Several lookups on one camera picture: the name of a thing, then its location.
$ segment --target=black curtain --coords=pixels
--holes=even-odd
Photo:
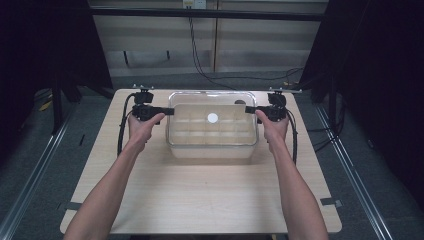
[[[333,77],[389,168],[424,209],[424,3],[330,1],[327,13],[349,18],[323,22],[300,82],[319,102]]]
[[[13,143],[39,89],[60,82],[72,101],[78,99],[77,85],[112,88],[92,16],[73,10],[88,7],[84,0],[1,1],[2,152]]]

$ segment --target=black metal rail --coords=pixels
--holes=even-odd
[[[32,8],[37,12],[55,14],[91,14],[102,16],[146,16],[146,17],[190,17],[190,18],[227,18],[227,19],[261,19],[286,21],[321,22],[326,19],[320,13],[289,13],[289,12],[253,12],[232,10],[203,9],[173,9],[173,8],[121,8],[121,7],[90,7],[84,8]]]

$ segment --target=transparent bin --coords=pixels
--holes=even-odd
[[[258,142],[249,92],[183,91],[169,97],[166,139],[176,158],[249,158]]]

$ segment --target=human arm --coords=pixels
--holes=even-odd
[[[288,117],[271,122],[260,110],[269,150],[275,159],[280,185],[281,206],[290,240],[328,239],[327,229],[318,203],[297,170],[286,145]]]
[[[109,171],[91,190],[70,222],[64,239],[106,239],[118,214],[125,188],[139,153],[152,136],[152,128],[165,115],[146,122],[128,118],[130,136]]]

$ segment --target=forearm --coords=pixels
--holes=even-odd
[[[272,153],[290,239],[328,239],[315,197],[293,163],[283,139],[273,143]]]
[[[118,214],[138,152],[125,146],[106,175],[93,188],[72,219],[65,239],[106,239]]]

